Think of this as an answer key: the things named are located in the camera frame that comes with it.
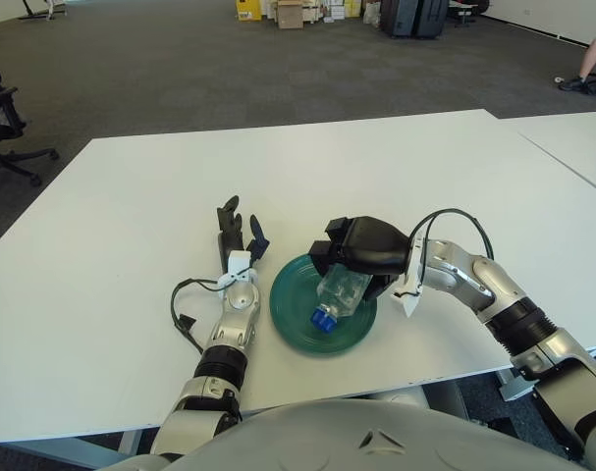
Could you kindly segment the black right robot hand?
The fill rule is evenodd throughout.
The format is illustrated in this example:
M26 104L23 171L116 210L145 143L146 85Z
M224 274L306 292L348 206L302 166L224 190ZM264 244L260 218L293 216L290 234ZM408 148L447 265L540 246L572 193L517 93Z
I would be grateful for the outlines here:
M377 298L406 272L409 237L382 220L361 216L331 220L325 233L328 240L315 241L308 256L319 275L324 277L335 264L371 275L363 298Z

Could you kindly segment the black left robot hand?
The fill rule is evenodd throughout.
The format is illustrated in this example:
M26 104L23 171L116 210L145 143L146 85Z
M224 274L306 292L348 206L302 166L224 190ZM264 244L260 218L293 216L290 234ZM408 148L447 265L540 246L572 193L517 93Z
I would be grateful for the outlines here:
M249 218L252 240L247 247L244 247L243 218L237 212L239 203L239 197L234 195L222 207L216 209L219 225L218 246L221 265L225 273L228 272L228 261L232 251L249 251L251 262L255 262L262 258L270 245L258 219L252 214Z

